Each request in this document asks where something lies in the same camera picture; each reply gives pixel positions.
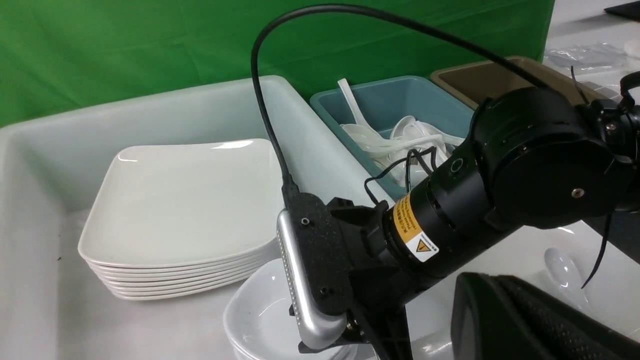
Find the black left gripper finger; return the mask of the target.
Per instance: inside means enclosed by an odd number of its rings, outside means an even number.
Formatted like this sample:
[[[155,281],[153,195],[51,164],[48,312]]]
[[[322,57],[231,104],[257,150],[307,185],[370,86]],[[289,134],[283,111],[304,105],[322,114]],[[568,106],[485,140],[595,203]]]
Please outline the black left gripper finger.
[[[637,360],[640,345],[513,275],[464,272],[451,317],[455,360]]]

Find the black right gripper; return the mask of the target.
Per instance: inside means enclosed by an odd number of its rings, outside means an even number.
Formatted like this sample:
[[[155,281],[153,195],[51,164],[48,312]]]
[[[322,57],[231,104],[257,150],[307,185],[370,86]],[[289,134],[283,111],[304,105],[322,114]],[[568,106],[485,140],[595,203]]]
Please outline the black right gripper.
[[[334,198],[325,205],[338,221],[346,246],[353,299],[346,312],[346,329],[332,347],[324,350],[370,344],[382,360],[411,360],[405,305],[416,278],[400,264],[398,248],[384,223],[389,204],[382,201],[368,207]],[[324,350],[311,350],[300,343],[302,354]]]

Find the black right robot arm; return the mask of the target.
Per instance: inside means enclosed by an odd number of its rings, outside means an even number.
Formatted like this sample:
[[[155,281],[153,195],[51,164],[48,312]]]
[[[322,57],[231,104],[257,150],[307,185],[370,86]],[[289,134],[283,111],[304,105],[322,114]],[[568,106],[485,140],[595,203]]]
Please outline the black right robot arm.
[[[300,353],[368,343],[411,360],[407,303],[514,231],[637,212],[638,86],[638,72],[624,76],[619,103],[572,105],[540,87],[488,99],[451,157],[393,207],[291,195]]]

